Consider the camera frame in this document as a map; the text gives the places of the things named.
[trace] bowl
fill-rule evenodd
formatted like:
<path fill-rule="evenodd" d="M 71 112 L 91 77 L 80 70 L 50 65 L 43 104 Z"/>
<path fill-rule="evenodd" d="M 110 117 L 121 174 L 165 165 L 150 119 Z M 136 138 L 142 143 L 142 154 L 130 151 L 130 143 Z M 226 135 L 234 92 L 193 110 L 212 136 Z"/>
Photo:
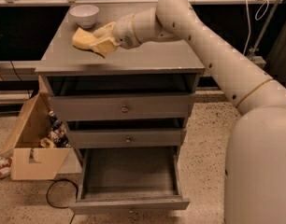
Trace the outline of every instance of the bowl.
<path fill-rule="evenodd" d="M 69 10 L 70 18 L 81 28 L 91 28 L 97 23 L 99 8 L 94 5 L 80 5 Z"/>

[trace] floor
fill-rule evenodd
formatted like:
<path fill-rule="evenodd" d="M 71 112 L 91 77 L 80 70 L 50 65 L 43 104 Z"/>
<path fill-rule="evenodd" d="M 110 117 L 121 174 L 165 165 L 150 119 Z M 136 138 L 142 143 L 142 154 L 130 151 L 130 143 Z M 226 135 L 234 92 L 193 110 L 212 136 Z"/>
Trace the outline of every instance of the floor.
<path fill-rule="evenodd" d="M 16 116 L 0 116 L 0 146 L 11 132 Z M 0 223 L 2 224 L 222 224 L 224 161 L 227 140 L 239 118 L 223 95 L 199 92 L 180 152 L 179 174 L 184 197 L 191 199 L 185 211 L 142 212 L 74 216 L 68 209 L 55 209 L 46 202 L 52 181 L 0 179 Z M 58 175 L 79 182 L 79 175 Z M 73 186 L 58 183 L 50 190 L 54 205 L 68 205 L 75 199 Z"/>

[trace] open cardboard box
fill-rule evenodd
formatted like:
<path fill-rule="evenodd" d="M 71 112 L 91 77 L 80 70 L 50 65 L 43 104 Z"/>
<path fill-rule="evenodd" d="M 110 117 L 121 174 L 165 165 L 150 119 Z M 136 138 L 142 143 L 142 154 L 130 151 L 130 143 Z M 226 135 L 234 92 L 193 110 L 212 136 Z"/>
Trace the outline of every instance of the open cardboard box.
<path fill-rule="evenodd" d="M 40 140 L 50 130 L 46 99 L 38 94 L 26 101 L 0 153 L 13 149 L 13 180 L 54 179 L 57 174 L 81 173 L 73 148 L 43 148 Z"/>

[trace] drawer handle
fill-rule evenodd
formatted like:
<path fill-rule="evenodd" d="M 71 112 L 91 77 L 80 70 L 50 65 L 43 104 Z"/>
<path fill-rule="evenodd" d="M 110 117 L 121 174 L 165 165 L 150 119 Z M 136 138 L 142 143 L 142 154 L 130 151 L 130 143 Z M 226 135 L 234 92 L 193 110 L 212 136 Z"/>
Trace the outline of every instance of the drawer handle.
<path fill-rule="evenodd" d="M 131 144 L 132 143 L 131 137 L 127 137 L 126 140 L 125 140 L 125 143 L 126 144 Z"/>
<path fill-rule="evenodd" d="M 122 113 L 127 113 L 128 112 L 128 107 L 127 106 L 123 106 L 122 107 Z"/>

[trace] gray countertop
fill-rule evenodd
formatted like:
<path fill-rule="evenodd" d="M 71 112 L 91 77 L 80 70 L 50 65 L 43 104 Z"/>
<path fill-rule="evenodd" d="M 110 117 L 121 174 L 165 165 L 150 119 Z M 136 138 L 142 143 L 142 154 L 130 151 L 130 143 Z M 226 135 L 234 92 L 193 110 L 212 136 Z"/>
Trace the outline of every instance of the gray countertop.
<path fill-rule="evenodd" d="M 92 31 L 116 21 L 121 16 L 137 13 L 153 3 L 98 4 L 98 23 Z M 66 14 L 36 71 L 40 75 L 115 75 L 144 73 L 203 73 L 204 65 L 183 40 L 176 42 L 148 42 L 136 49 L 118 48 L 106 58 L 72 46 L 72 36 L 78 26 Z"/>

